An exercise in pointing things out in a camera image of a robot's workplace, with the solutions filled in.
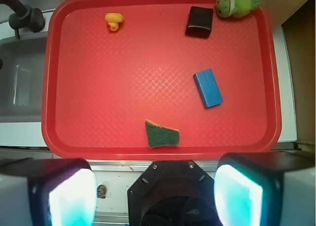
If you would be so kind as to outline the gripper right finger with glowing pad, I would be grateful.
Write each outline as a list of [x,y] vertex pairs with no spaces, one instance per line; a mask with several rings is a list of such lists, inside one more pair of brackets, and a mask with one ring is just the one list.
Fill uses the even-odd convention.
[[315,155],[226,153],[215,173],[214,199],[224,226],[314,226]]

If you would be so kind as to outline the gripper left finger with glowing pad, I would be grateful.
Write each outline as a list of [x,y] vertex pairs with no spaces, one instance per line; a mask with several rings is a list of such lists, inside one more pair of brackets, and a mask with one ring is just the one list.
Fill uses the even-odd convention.
[[96,175],[84,159],[0,161],[2,226],[91,226],[96,206]]

